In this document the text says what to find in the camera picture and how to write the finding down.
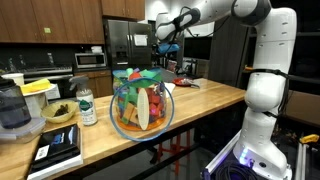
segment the kitchen island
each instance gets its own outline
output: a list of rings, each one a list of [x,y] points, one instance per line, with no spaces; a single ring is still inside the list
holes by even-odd
[[[190,87],[176,87],[174,89],[175,115],[168,129],[169,132],[244,99],[244,90],[206,79],[199,79],[199,81],[200,89]],[[98,123],[93,126],[83,126],[78,111],[65,123],[46,124],[44,131],[77,123],[81,129],[83,145],[83,165],[62,171],[50,178],[85,168],[139,144],[122,138],[113,127],[109,115],[111,99],[112,96],[95,99]],[[136,132],[135,137],[149,137],[159,132],[165,124],[150,131]],[[26,178],[38,140],[39,137],[26,144],[0,145],[0,179]]]

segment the microwave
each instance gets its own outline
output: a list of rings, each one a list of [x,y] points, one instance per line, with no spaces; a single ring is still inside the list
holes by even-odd
[[[75,53],[75,58],[78,69],[106,66],[104,53]]]

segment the white wall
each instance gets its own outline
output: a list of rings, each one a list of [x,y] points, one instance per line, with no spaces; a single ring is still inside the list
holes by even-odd
[[[183,6],[193,8],[201,0],[171,0],[171,11],[170,14],[172,17],[179,15],[180,10]],[[213,32],[214,23],[203,24],[199,26],[193,26],[189,28],[192,34],[199,34],[199,36],[205,36]],[[185,31],[185,37],[191,37],[191,35]]]
[[[148,23],[148,20],[155,21],[159,13],[170,13],[171,0],[145,0],[145,3],[145,20],[140,21],[141,23]]]

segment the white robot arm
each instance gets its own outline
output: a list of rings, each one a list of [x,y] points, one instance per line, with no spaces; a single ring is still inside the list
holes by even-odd
[[[255,27],[253,73],[245,102],[248,105],[241,134],[233,153],[241,164],[267,179],[291,179],[284,154],[270,141],[276,118],[281,113],[296,37],[296,13],[274,9],[269,0],[202,0],[195,8],[176,17],[159,14],[156,35],[160,42],[172,41],[177,33],[198,24],[233,16],[244,26]]]

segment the cup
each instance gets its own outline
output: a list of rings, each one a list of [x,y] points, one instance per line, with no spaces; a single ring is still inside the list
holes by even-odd
[[[5,75],[2,75],[1,77],[4,79],[12,79],[18,86],[24,85],[24,77],[22,73],[5,74]]]

